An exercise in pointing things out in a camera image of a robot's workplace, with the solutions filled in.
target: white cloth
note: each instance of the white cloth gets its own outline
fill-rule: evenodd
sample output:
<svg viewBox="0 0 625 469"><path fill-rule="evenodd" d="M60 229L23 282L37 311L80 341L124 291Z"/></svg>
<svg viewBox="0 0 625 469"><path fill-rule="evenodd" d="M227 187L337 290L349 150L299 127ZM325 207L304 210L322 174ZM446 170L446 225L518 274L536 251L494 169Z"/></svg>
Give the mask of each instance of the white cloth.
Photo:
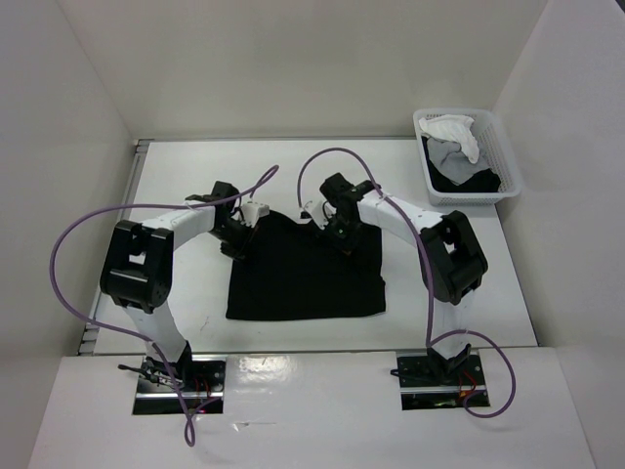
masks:
<svg viewBox="0 0 625 469"><path fill-rule="evenodd" d="M476 164L479 159L478 141L471 133L474 119L468 115L447 114L434 119L419 119L421 130L435 139L457 142L469 161Z"/></svg>

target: white tabletop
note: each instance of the white tabletop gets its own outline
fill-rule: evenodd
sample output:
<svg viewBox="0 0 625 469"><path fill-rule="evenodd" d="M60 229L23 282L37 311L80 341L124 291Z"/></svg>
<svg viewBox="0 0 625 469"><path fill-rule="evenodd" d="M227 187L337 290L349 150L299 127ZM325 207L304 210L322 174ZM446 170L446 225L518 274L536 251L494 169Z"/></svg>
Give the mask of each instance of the white tabletop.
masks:
<svg viewBox="0 0 625 469"><path fill-rule="evenodd" d="M295 188L300 167L315 152L346 147L370 165L387 192L429 207L423 170L414 140L283 140L152 143L139 178L135 202L180 203L192 193L208 193L216 180L247 189L273 164L277 175L255 199L293 218L299 215ZM315 161L303 183L304 201L320 199L321 183L336 172L353 183L366 179L350 156L330 153ZM442 208L440 211L451 211ZM470 218L489 269L471 311L471 328L501 346L535 346L527 309L494 206L462 208ZM135 210L137 221L156 210ZM391 234L383 237L382 276L387 311L359 319L256 322L225 317L231 260L219 242L201 235L176 251L174 286L169 297L179 330L196 353L396 350L424 347L427 297L416 250ZM103 296L99 320L133 327ZM96 354L144 351L132 337L101 330Z"/></svg>
<svg viewBox="0 0 625 469"><path fill-rule="evenodd" d="M231 356L224 414L196 419L194 448L181 415L132 415L137 377L117 364L139 357L65 358L29 467L592 469L555 351L506 352L517 398L491 420L402 411L392 352ZM495 409L510 376L494 351L480 354Z"/></svg>

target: white table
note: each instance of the white table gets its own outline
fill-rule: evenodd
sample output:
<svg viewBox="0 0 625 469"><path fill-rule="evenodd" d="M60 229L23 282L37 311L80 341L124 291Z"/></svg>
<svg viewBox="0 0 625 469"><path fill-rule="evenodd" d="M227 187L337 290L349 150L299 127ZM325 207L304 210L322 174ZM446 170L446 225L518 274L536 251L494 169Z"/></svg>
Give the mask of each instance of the white table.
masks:
<svg viewBox="0 0 625 469"><path fill-rule="evenodd" d="M414 140L281 140L152 143L136 186L135 202L180 203L192 193L208 193L216 180L250 187L272 164L278 174L255 198L297 218L297 175L305 160L328 147L358 152L386 191L429 206ZM366 175L350 156L324 155L307 171L304 201L319 199L321 183L336 172L353 183ZM501 346L535 346L527 309L493 206L462 209L470 218L489 270L471 312L471 328ZM134 210L137 221L155 210ZM178 328L197 353L397 350L424 347L427 297L416 250L391 234L383 237L382 276L387 311L363 319L251 322L226 320L231 260L219 242L201 235L176 251L174 286L169 297ZM133 327L130 319L102 296L99 320ZM101 330L96 354L132 354L145 350L132 337Z"/></svg>

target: red wire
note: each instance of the red wire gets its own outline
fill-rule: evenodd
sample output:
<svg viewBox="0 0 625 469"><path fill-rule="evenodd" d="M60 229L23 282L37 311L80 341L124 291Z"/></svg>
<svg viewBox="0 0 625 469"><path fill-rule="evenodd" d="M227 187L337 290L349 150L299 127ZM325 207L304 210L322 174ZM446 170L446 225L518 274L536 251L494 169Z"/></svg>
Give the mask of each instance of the red wire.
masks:
<svg viewBox="0 0 625 469"><path fill-rule="evenodd" d="M199 399L199 381L197 381L197 378L193 378L193 381L195 381L195 404L199 404L198 401L202 402L201 399Z"/></svg>
<svg viewBox="0 0 625 469"><path fill-rule="evenodd" d="M471 376L471 375L470 375L470 374L469 374L466 370L465 370L465 371L463 371L463 373L464 373L464 375L465 375L465 376L467 376L467 377L469 378L469 381L471 381L471 384L472 384L472 386L473 386L473 387L471 388L471 391L469 391L469 396L471 396L471 395L472 395L472 394L476 391L476 388L477 388L477 386L478 386L478 382L477 382L477 381L476 381L476 379L475 379L473 376Z"/></svg>

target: white panel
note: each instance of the white panel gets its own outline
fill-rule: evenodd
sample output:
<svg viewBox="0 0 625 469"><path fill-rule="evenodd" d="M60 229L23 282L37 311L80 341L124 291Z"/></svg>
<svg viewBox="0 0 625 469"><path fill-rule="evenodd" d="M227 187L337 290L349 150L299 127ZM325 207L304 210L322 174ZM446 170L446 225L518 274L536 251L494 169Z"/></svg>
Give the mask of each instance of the white panel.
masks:
<svg viewBox="0 0 625 469"><path fill-rule="evenodd" d="M496 106L525 190L499 205L539 339L562 368L600 468L623 467L625 15L554 0Z"/></svg>
<svg viewBox="0 0 625 469"><path fill-rule="evenodd" d="M0 2L0 465L27 464L62 354L83 324L54 299L48 258L73 219L116 202L130 136L53 1ZM88 311L110 221L72 236L59 264Z"/></svg>
<svg viewBox="0 0 625 469"><path fill-rule="evenodd" d="M297 218L295 189L302 164L317 151L334 146L358 152L385 191L432 208L427 202L414 139L154 143L147 152L135 201L178 203L191 193L210 192L218 180L243 190L277 163L279 171L258 190L255 199ZM304 176L303 201L321 199L319 186L336 172L354 184L366 179L362 168L349 155L324 155L309 166ZM502 346L535 345L494 207L462 210L471 221L489 265L471 310L469 326ZM157 213L134 210L132 218L141 221ZM392 234L383 234L382 277L387 283L387 311L358 319L227 320L232 260L220 252L219 244L210 235L201 235L175 254L169 304L178 328L196 353L389 350L420 348L425 344L427 290L421 279L418 254L414 247ZM98 319L132 327L127 315L109 298L101 301ZM142 353L144 349L140 340L108 330L100 331L96 345L99 354Z"/></svg>
<svg viewBox="0 0 625 469"><path fill-rule="evenodd" d="M413 135L491 108L546 0L60 0L135 137Z"/></svg>
<svg viewBox="0 0 625 469"><path fill-rule="evenodd" d="M519 379L509 411L402 411L393 353L230 357L223 415L131 414L138 357L64 359L30 469L50 467L592 469L551 349L507 351ZM508 371L482 351L489 397L506 401Z"/></svg>

